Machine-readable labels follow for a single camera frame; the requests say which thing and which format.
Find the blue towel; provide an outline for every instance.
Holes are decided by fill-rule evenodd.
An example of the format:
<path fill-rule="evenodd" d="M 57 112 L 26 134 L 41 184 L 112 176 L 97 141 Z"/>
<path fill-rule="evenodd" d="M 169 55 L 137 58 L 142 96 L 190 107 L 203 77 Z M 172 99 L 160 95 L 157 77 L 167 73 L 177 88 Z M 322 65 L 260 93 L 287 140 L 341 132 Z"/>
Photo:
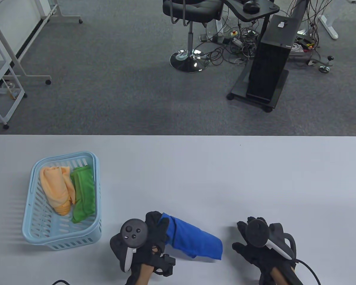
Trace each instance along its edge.
<path fill-rule="evenodd" d="M 180 219 L 162 214 L 162 218 L 169 218 L 167 243 L 173 248 L 183 251 L 191 258 L 205 256 L 212 259 L 222 259 L 223 244 L 216 236 L 203 232 L 201 229 Z"/>

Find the office chair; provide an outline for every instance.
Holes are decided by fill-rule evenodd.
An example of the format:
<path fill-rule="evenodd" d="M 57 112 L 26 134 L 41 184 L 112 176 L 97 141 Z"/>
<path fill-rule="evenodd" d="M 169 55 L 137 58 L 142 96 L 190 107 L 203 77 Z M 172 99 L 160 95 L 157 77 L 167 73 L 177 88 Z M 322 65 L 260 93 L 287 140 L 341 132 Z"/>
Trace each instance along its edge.
<path fill-rule="evenodd" d="M 175 24 L 182 19 L 183 25 L 189 26 L 187 49 L 171 55 L 172 67 L 183 72 L 199 72 L 206 68 L 205 56 L 193 50 L 193 22 L 206 26 L 213 19 L 220 20 L 222 11 L 222 0 L 163 0 L 163 13 L 171 17 L 171 22 Z"/>

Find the green towel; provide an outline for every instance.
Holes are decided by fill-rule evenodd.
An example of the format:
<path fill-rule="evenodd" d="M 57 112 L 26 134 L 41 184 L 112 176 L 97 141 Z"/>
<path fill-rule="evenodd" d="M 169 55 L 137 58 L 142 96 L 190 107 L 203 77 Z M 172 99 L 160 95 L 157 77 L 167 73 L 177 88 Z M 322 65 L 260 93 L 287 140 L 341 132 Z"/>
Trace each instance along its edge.
<path fill-rule="evenodd" d="M 92 169 L 87 165 L 75 168 L 71 174 L 76 193 L 75 208 L 72 211 L 72 222 L 74 224 L 95 213 L 95 186 L 92 173 Z"/>

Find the chair armrest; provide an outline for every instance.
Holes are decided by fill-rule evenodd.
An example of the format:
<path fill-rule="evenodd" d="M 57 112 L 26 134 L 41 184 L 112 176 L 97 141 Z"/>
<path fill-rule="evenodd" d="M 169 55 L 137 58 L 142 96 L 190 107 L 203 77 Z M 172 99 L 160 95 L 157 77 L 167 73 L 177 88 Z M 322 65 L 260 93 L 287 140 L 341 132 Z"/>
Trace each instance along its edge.
<path fill-rule="evenodd" d="M 179 18 L 174 20 L 173 17 L 173 0 L 169 0 L 170 2 L 170 17 L 171 17 L 171 22 L 173 24 L 177 23 L 179 21 Z M 182 2 L 183 5 L 183 11 L 182 11 L 182 21 L 183 21 L 183 25 L 186 27 L 189 23 L 186 23 L 186 17 L 185 17 L 185 13 L 186 13 L 186 0 L 183 0 Z"/>

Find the orange towel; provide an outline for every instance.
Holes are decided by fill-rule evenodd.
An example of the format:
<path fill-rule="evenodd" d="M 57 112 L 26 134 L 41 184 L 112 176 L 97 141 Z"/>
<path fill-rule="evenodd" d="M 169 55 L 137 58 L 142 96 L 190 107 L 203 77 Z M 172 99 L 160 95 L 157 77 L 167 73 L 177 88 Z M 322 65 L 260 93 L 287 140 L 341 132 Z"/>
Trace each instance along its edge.
<path fill-rule="evenodd" d="M 75 189 L 70 179 L 70 167 L 44 167 L 39 173 L 41 186 L 49 204 L 61 216 L 70 212 L 70 201 L 75 204 Z"/>

